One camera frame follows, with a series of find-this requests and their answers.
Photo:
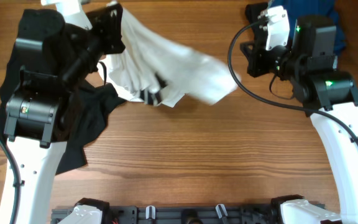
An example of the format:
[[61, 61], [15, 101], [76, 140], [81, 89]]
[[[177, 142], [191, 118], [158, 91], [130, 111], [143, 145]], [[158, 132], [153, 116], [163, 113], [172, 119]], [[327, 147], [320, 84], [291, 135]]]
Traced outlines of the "white t-shirt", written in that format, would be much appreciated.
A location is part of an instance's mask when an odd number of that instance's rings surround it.
[[209, 105], [237, 88], [221, 60], [151, 31], [127, 9], [121, 21], [125, 50], [98, 63], [103, 81], [120, 98], [173, 108], [185, 95]]

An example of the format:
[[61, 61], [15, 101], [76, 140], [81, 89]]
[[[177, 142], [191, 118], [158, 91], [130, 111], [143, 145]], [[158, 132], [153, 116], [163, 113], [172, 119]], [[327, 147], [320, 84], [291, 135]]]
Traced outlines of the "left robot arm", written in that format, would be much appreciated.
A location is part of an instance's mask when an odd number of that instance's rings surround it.
[[80, 26], [63, 4], [26, 9], [14, 48], [19, 82], [6, 103], [7, 174], [0, 223], [44, 223], [58, 165], [81, 113], [79, 88], [103, 55], [124, 51], [123, 9], [80, 11]]

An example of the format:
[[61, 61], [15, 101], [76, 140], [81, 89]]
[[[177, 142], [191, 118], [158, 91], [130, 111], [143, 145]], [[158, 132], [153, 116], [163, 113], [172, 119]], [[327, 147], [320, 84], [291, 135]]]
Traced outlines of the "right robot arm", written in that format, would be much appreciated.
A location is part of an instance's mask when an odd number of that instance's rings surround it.
[[267, 73], [293, 88], [297, 111], [311, 120], [334, 176], [340, 211], [313, 205], [299, 195], [274, 198], [273, 223], [358, 223], [358, 89], [352, 75], [336, 68], [334, 22], [307, 15], [290, 28], [284, 12], [263, 12], [249, 22], [251, 42], [241, 44], [252, 77]]

